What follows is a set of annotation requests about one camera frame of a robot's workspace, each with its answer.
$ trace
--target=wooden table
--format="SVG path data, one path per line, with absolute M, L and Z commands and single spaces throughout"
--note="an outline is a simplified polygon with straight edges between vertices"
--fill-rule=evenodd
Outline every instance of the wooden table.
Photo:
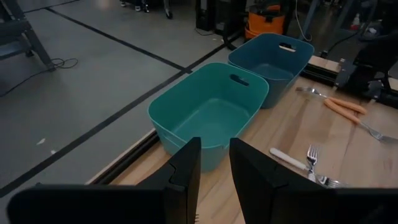
M 318 57 L 313 57 L 310 63 L 339 70 L 336 62 Z M 398 110 L 359 101 L 335 92 L 331 87 L 299 78 L 277 106 L 260 110 L 241 139 L 268 156 L 269 149 L 276 147 L 304 163 L 307 163 L 309 145 L 318 144 L 322 147 L 316 165 L 318 173 L 355 187 L 398 187 L 398 145 L 381 144 L 367 131 L 324 106 L 322 99 L 298 95 L 294 91 L 296 86 L 313 86 L 323 94 L 359 103 L 369 111 L 366 116 L 361 116 L 365 123 L 383 134 L 398 137 Z M 157 143 L 112 184 L 137 184 L 169 158 L 161 143 Z M 275 160 L 300 175 L 307 175 Z M 197 213 L 199 223 L 244 223 L 228 156 L 216 170 L 201 175 Z

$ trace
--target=plastic bin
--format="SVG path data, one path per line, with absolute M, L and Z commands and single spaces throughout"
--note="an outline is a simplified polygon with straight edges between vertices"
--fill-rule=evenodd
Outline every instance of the plastic bin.
M 164 149 L 175 154 L 201 137 L 201 170 L 215 169 L 268 94 L 261 77 L 224 63 L 211 63 L 156 98 L 148 114 Z
M 311 59 L 312 45 L 279 34 L 261 34 L 228 56 L 228 63 L 264 77 L 269 93 L 262 108 L 277 104 Z

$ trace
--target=concrete floor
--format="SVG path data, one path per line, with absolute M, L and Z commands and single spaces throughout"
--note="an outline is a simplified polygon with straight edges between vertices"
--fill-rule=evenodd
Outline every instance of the concrete floor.
M 84 183 L 152 129 L 146 109 L 187 75 L 181 69 L 227 62 L 226 48 L 198 62 L 223 43 L 218 35 L 194 31 L 191 6 L 174 7 L 174 19 L 168 20 L 161 9 L 137 13 L 121 8 L 117 0 L 65 2 L 19 0 L 50 57 L 77 58 L 79 64 L 38 75 L 0 98 L 0 192 L 16 187 L 0 198 L 0 223 L 6 223 L 3 211 L 15 192 L 38 182 Z M 57 4 L 62 5 L 53 11 L 35 10 Z M 0 67 L 0 88 L 44 69 L 37 57 L 23 55 L 0 61 Z M 174 81 L 161 88 L 170 79 Z M 142 95 L 149 97 L 143 100 Z M 103 123 L 131 102 L 136 102 L 133 109 Z M 61 158 L 51 163 L 51 156 Z M 41 172 L 27 178 L 40 169 L 38 164 Z

